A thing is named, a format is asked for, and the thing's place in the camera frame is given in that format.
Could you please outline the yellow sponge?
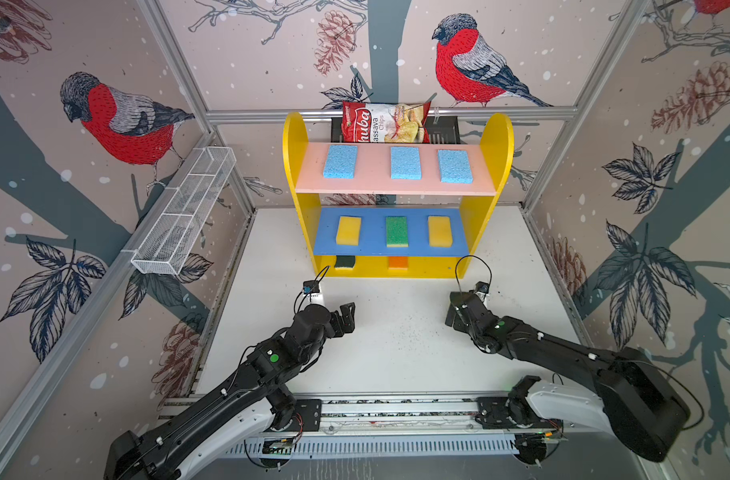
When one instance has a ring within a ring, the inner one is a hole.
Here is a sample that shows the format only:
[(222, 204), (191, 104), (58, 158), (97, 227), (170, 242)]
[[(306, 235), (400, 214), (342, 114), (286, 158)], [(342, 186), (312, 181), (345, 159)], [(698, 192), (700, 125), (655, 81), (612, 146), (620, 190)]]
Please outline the yellow sponge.
[(336, 244), (340, 246), (358, 246), (361, 226), (361, 217), (340, 216), (336, 232)]
[(451, 220), (448, 216), (429, 216), (427, 219), (429, 245), (432, 248), (453, 246)]

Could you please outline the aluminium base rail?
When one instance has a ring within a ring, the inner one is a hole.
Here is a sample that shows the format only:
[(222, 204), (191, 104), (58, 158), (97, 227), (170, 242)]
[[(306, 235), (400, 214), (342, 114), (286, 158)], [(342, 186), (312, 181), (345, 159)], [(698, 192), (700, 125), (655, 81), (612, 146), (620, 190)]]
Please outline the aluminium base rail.
[(547, 420), (547, 428), (483, 429), (476, 400), (459, 398), (322, 399), (318, 432), (266, 430), (237, 443), (218, 459), (247, 459), (262, 468), (302, 460), (378, 457), (512, 455), (541, 464), (554, 449), (609, 433), (574, 422)]

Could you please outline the white mesh wall tray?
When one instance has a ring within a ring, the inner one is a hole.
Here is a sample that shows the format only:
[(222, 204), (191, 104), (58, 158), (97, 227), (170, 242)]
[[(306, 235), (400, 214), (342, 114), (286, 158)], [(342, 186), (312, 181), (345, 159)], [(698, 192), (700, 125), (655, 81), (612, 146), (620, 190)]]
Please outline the white mesh wall tray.
[(194, 162), (131, 263), (142, 274), (178, 275), (236, 163), (229, 147), (194, 151)]

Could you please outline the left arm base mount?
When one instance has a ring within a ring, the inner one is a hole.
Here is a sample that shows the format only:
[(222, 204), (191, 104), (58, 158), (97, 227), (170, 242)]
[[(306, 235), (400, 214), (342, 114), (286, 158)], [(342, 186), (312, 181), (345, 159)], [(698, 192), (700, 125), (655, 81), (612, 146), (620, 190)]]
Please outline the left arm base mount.
[(322, 418), (320, 399), (297, 399), (286, 387), (271, 393), (267, 399), (273, 414), (269, 431), (294, 433), (319, 431)]

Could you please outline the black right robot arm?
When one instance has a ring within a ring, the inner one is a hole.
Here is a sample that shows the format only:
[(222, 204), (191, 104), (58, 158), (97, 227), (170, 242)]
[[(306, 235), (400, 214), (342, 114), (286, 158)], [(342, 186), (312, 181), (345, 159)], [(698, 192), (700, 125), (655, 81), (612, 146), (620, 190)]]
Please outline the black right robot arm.
[(637, 456), (666, 459), (690, 417), (674, 380), (639, 351), (591, 349), (493, 314), (474, 292), (453, 292), (445, 324), (484, 354), (531, 363), (574, 382), (553, 386), (524, 377), (510, 392), (514, 422), (564, 420), (614, 435)]

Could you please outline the yellow shelf unit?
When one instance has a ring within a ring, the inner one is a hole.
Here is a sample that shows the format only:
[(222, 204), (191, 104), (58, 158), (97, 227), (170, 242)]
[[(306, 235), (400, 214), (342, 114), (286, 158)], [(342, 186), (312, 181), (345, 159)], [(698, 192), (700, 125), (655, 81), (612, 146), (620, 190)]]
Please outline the yellow shelf unit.
[[(514, 129), (487, 121), (476, 145), (319, 143), (286, 117), (286, 177), (314, 271), (332, 277), (465, 275), (508, 181)], [(457, 206), (326, 206), (327, 194), (448, 196)]]

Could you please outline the pink upper shelf board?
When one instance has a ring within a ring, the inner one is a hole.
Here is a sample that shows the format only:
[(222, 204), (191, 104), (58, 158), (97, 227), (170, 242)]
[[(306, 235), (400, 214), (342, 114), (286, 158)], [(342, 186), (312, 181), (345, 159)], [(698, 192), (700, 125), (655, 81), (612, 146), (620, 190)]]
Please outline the pink upper shelf board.
[[(479, 145), (422, 144), (418, 150), (422, 177), (419, 180), (391, 177), (391, 146), (359, 144), (354, 176), (334, 179), (324, 176), (330, 143), (310, 143), (293, 181), (298, 193), (396, 194), (434, 196), (494, 196), (503, 191), (508, 177), (496, 170)], [(472, 182), (449, 183), (441, 180), (438, 152), (464, 151), (468, 155)]]

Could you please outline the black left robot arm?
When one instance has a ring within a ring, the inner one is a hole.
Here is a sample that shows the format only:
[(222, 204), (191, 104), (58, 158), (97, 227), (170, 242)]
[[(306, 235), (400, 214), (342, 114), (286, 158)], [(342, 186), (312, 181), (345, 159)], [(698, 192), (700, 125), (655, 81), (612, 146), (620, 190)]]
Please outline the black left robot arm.
[(335, 311), (310, 304), (290, 326), (257, 343), (236, 370), (163, 425), (111, 444), (105, 479), (191, 479), (228, 448), (292, 421), (287, 383), (318, 359), (328, 339), (355, 330), (353, 302)]

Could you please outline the light blue sponge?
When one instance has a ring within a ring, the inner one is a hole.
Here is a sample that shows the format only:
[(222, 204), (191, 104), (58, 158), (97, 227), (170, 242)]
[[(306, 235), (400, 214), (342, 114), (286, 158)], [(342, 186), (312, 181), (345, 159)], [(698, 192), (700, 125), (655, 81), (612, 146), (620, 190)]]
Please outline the light blue sponge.
[(392, 147), (390, 176), (393, 180), (421, 180), (420, 150), (417, 147)]
[(323, 169), (323, 177), (326, 179), (353, 179), (357, 155), (358, 147), (355, 145), (330, 145)]
[(438, 150), (437, 158), (442, 183), (471, 184), (473, 182), (473, 174), (466, 151)]

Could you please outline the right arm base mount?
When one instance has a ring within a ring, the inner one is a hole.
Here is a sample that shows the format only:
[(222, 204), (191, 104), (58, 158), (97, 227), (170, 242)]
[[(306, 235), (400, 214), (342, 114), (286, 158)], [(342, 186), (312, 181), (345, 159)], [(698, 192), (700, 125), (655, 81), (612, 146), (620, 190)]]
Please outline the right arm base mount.
[(549, 427), (550, 423), (538, 416), (526, 400), (530, 389), (540, 380), (538, 376), (527, 375), (506, 394), (478, 397), (474, 421), (483, 429)]

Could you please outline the orange sponge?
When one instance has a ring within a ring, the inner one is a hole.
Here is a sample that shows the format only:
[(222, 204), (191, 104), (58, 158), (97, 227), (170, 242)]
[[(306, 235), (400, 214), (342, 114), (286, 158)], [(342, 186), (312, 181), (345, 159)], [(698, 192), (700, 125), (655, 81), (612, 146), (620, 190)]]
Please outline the orange sponge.
[(404, 256), (389, 257), (388, 268), (390, 270), (406, 271), (409, 268), (409, 259)]

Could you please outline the dark green wavy sponge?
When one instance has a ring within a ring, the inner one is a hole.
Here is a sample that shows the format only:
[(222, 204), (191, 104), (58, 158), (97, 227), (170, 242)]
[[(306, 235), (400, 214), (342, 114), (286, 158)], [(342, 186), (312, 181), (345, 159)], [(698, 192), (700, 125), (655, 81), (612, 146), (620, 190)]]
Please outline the dark green wavy sponge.
[(350, 255), (340, 255), (336, 257), (334, 268), (349, 270), (353, 269), (356, 264), (356, 257)]

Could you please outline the red cassava chips bag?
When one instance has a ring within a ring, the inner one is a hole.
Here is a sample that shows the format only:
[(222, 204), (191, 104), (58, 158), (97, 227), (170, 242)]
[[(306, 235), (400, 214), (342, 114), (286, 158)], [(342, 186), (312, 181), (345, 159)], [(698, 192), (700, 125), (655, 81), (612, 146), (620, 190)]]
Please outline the red cassava chips bag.
[(431, 107), (422, 104), (344, 102), (345, 143), (427, 143), (425, 123)]

